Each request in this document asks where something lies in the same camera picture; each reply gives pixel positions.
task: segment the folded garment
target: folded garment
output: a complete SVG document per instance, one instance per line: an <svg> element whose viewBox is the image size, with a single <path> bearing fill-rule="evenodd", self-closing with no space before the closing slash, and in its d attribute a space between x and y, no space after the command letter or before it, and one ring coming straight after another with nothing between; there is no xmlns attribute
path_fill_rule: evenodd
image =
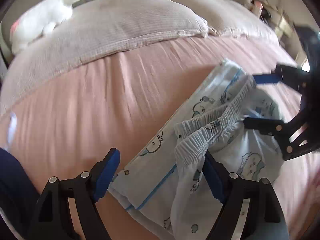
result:
<svg viewBox="0 0 320 240"><path fill-rule="evenodd" d="M153 140L119 172L109 192L160 239L205 239L222 204L202 174L207 149L229 172L274 181L283 163L273 137L246 130L246 116L280 118L252 76L224 60ZM244 201L233 239L241 236Z"/></svg>

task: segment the metal screw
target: metal screw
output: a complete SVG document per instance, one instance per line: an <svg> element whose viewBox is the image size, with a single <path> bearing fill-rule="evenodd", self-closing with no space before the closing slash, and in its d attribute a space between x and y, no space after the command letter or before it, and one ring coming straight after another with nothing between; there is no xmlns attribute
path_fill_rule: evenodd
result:
<svg viewBox="0 0 320 240"><path fill-rule="evenodd" d="M90 175L90 173L87 172L87 171L84 171L84 172L81 173L81 177L82 178L87 178L87 177L89 177L89 175Z"/></svg>
<svg viewBox="0 0 320 240"><path fill-rule="evenodd" d="M230 178L232 179L237 179L238 178L238 174L236 174L235 172L230 172L229 173Z"/></svg>
<svg viewBox="0 0 320 240"><path fill-rule="evenodd" d="M261 179L261 182L262 182L263 184L269 184L269 180L268 180L267 178L262 178L262 179Z"/></svg>
<svg viewBox="0 0 320 240"><path fill-rule="evenodd" d="M50 183L55 183L57 181L57 177L51 177L50 179L49 179L49 182Z"/></svg>
<svg viewBox="0 0 320 240"><path fill-rule="evenodd" d="M292 151L293 151L293 148L291 146L288 146L287 147L287 153L292 153Z"/></svg>

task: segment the pink patch on plush toy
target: pink patch on plush toy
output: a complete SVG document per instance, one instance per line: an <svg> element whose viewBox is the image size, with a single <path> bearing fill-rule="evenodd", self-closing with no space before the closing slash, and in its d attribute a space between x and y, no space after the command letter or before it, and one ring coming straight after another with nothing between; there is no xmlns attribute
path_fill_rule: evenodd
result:
<svg viewBox="0 0 320 240"><path fill-rule="evenodd" d="M16 30L17 26L19 25L19 22L20 22L20 19L16 20L12 26L11 26L11 29L10 29L10 34L13 34L14 31Z"/></svg>

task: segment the white plush toy leg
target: white plush toy leg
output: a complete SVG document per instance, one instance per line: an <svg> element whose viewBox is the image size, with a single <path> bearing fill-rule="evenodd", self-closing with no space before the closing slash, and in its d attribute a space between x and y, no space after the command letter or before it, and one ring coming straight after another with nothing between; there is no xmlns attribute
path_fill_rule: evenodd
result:
<svg viewBox="0 0 320 240"><path fill-rule="evenodd" d="M50 22L46 26L44 26L42 30L43 35L50 34L57 24L55 22Z"/></svg>

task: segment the white plush toy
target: white plush toy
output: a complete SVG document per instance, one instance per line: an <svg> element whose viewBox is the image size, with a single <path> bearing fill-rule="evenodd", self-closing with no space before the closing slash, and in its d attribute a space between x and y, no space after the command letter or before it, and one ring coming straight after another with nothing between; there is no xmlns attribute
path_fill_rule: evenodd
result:
<svg viewBox="0 0 320 240"><path fill-rule="evenodd" d="M43 0L26 11L11 27L12 53L18 54L29 43L49 34L72 16L72 4L80 0Z"/></svg>

